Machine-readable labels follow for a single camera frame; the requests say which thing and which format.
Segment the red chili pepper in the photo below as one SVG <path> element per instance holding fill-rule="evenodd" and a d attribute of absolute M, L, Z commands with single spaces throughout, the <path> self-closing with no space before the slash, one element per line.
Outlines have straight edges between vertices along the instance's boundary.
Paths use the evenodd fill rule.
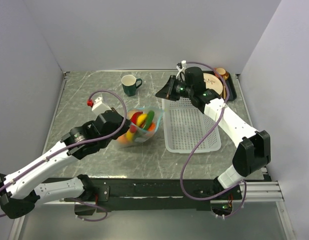
<path fill-rule="evenodd" d="M 130 121 L 133 123 L 133 124 L 137 124 L 137 119 L 138 117 L 142 114 L 143 112 L 142 111 L 137 111 L 135 112 L 132 117 L 130 118 Z"/>

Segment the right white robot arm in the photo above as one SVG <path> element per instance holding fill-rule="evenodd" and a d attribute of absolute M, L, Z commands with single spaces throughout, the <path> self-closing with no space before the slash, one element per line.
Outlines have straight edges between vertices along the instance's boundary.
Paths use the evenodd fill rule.
<path fill-rule="evenodd" d="M 155 96 L 178 101 L 189 99 L 201 113 L 214 120 L 228 135 L 236 147 L 231 166 L 215 180 L 213 193 L 218 199 L 225 199 L 231 187 L 271 161 L 271 138 L 265 131 L 258 131 L 231 110 L 225 99 L 207 86 L 200 67 L 188 67 L 183 79 L 171 75 L 167 83 Z"/>

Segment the banana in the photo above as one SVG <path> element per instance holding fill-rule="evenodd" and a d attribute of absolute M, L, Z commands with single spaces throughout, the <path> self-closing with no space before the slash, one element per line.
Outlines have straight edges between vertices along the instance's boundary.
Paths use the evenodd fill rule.
<path fill-rule="evenodd" d="M 137 132 L 138 128 L 146 121 L 147 113 L 142 113 L 136 121 L 136 124 L 130 126 L 128 132 L 126 133 L 126 138 L 131 142 L 134 138 L 135 133 Z"/>

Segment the green chili pepper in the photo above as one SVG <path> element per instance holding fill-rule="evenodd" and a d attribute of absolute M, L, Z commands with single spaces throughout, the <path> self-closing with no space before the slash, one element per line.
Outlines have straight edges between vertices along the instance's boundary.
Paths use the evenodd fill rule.
<path fill-rule="evenodd" d="M 153 122 L 154 116 L 155 116 L 155 112 L 153 110 L 150 110 L 147 113 L 146 120 L 145 120 L 144 126 L 142 128 L 143 130 L 148 130 L 149 129 L 149 127 L 151 126 L 151 124 Z"/>

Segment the orange tangerine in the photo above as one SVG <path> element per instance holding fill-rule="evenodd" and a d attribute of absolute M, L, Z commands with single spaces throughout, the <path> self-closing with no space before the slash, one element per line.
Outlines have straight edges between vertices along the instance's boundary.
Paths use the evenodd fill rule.
<path fill-rule="evenodd" d="M 156 124 L 154 122 L 151 123 L 149 128 L 147 129 L 148 132 L 152 132 L 156 129 Z"/>

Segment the clear zip top bag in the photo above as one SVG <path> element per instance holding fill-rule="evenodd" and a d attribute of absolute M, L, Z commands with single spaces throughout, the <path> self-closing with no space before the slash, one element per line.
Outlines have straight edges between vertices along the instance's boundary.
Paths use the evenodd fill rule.
<path fill-rule="evenodd" d="M 130 120 L 132 115 L 135 112 L 142 112 L 142 113 L 148 114 L 148 112 L 150 110 L 153 110 L 154 113 L 155 113 L 153 121 L 152 121 L 156 125 L 155 130 L 153 130 L 153 131 L 144 130 L 143 126 L 144 126 L 145 123 L 143 123 L 141 125 L 141 127 L 137 128 L 137 131 L 134 134 L 133 140 L 131 141 L 130 145 L 122 145 L 122 144 L 118 143 L 118 141 L 116 140 L 116 144 L 119 147 L 130 147 L 130 146 L 133 146 L 133 145 L 140 145 L 141 143 L 146 142 L 147 140 L 149 140 L 151 137 L 153 137 L 155 135 L 155 133 L 157 132 L 157 130 L 159 128 L 160 121 L 161 121 L 162 116 L 163 116 L 163 110 L 161 108 L 155 108 L 155 107 L 139 107 L 139 108 L 134 108 L 134 109 L 131 109 L 131 110 L 129 110 L 127 112 L 127 119 Z"/>

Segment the peach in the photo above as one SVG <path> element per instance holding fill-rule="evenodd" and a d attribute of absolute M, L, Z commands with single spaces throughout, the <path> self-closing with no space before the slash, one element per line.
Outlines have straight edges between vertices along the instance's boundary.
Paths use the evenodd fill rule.
<path fill-rule="evenodd" d="M 121 135 L 120 137 L 118 137 L 118 138 L 117 138 L 117 141 L 118 141 L 119 144 L 125 145 L 125 146 L 131 144 L 131 142 L 127 139 L 127 137 L 126 137 L 125 134 L 123 134 L 123 135 Z"/>

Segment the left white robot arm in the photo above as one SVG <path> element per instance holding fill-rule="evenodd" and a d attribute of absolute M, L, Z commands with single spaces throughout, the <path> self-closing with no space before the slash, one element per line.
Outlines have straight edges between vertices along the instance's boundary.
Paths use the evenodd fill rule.
<path fill-rule="evenodd" d="M 11 174 L 0 173 L 0 208 L 3 216 L 20 218 L 35 206 L 58 199 L 88 201 L 97 191 L 86 174 L 65 181 L 46 183 L 57 170 L 97 153 L 130 128 L 130 120 L 115 110 L 72 128 L 49 151 Z"/>

